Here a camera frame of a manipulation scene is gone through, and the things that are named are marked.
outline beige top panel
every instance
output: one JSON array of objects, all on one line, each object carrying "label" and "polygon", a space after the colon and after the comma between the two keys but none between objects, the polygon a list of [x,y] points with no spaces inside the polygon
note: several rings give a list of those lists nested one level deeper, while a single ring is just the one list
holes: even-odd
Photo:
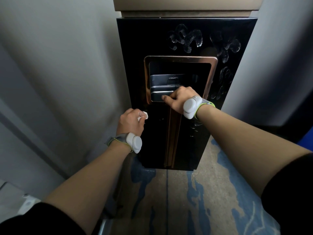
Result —
[{"label": "beige top panel", "polygon": [[263,0],[113,0],[116,11],[259,10]]}]

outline wristband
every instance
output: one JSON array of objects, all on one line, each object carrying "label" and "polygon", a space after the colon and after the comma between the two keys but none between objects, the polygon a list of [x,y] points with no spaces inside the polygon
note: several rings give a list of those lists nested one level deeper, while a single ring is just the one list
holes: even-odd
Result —
[{"label": "wristband", "polygon": [[113,140],[127,144],[135,153],[139,153],[141,150],[142,140],[139,136],[136,136],[133,133],[122,133],[116,135],[115,137],[109,138],[105,144],[110,146]]},{"label": "wristband", "polygon": [[201,98],[199,95],[195,95],[192,98],[185,101],[184,106],[183,106],[184,116],[187,119],[192,119],[192,118],[197,119],[196,113],[199,107],[202,105],[212,105],[215,107],[215,105],[212,102]]}]

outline white tissue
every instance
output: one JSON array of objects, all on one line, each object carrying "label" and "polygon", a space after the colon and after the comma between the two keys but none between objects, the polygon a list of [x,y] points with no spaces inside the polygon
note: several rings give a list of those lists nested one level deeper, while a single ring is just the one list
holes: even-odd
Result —
[{"label": "white tissue", "polygon": [[147,112],[145,112],[145,111],[143,111],[145,114],[146,114],[146,119],[148,119],[148,113]]}]

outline forearm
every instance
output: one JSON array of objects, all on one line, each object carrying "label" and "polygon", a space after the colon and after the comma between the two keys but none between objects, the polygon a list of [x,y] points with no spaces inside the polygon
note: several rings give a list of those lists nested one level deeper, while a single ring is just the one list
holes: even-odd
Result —
[{"label": "forearm", "polygon": [[305,148],[244,123],[213,106],[201,106],[196,116],[258,195],[280,169],[310,153]]},{"label": "forearm", "polygon": [[113,141],[101,156],[61,184],[44,202],[62,210],[91,234],[130,151],[128,145]]}]

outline black sleeve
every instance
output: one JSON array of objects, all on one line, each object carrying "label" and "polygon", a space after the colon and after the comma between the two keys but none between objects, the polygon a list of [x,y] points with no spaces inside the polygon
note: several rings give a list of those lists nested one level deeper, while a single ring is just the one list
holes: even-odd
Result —
[{"label": "black sleeve", "polygon": [[284,234],[311,234],[313,220],[313,154],[280,170],[266,185],[262,205]]},{"label": "black sleeve", "polygon": [[77,234],[85,232],[61,210],[46,204],[35,204],[27,213],[0,224],[2,234]]}]

